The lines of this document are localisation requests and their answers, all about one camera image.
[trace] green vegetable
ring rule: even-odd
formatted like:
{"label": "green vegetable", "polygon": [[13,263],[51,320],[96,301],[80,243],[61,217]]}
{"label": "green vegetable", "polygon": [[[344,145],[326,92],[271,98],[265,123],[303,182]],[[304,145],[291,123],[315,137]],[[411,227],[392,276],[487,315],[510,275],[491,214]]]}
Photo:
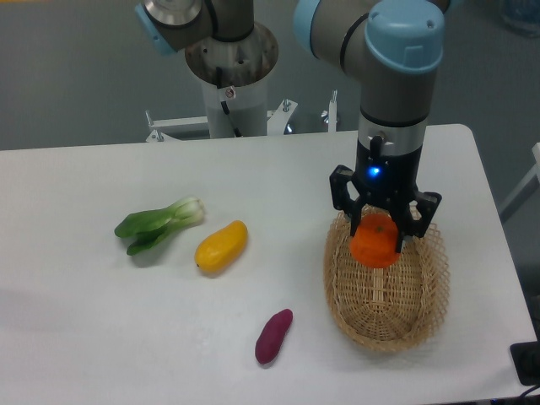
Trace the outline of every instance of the green vegetable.
{"label": "green vegetable", "polygon": [[173,232],[201,222],[203,218],[203,202],[196,197],[185,197],[166,208],[130,213],[115,228],[115,235],[136,238],[127,248],[127,254],[133,256],[156,246]]}

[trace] orange fruit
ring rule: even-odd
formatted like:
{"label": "orange fruit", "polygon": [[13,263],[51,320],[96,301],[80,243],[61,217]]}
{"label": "orange fruit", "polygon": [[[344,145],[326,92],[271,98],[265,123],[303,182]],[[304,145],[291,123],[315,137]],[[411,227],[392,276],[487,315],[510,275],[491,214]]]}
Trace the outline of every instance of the orange fruit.
{"label": "orange fruit", "polygon": [[384,268],[399,259],[396,252],[397,226],[388,215],[370,213],[362,218],[348,248],[367,267]]}

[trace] woven basket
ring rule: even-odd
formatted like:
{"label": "woven basket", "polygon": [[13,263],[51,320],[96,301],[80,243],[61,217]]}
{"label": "woven basket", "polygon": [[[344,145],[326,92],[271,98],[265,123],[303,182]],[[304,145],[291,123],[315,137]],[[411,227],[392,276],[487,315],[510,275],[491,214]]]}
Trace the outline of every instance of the woven basket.
{"label": "woven basket", "polygon": [[[366,207],[362,215],[383,212]],[[397,352],[432,336],[444,321],[450,274],[435,224],[405,244],[387,268],[366,267],[349,252],[350,223],[340,213],[328,231],[324,258],[327,303],[337,326],[372,350]]]}

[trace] cable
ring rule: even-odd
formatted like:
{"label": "cable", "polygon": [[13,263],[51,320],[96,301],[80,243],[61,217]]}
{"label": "cable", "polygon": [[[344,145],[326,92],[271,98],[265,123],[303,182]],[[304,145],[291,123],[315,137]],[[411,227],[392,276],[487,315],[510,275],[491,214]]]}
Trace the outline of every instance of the cable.
{"label": "cable", "polygon": [[540,384],[536,384],[535,386],[532,386],[528,390],[524,391],[518,398],[516,403],[521,404],[522,400],[525,399],[527,395],[529,395],[531,392],[536,391],[538,388],[540,388]]}

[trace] purple sweet potato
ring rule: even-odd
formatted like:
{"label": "purple sweet potato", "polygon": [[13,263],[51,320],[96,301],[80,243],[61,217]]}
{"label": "purple sweet potato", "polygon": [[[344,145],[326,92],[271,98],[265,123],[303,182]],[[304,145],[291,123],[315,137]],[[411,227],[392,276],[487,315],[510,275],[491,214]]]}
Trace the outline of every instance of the purple sweet potato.
{"label": "purple sweet potato", "polygon": [[255,357],[261,365],[271,363],[278,356],[291,323],[293,311],[282,310],[272,316],[264,326],[255,345]]}

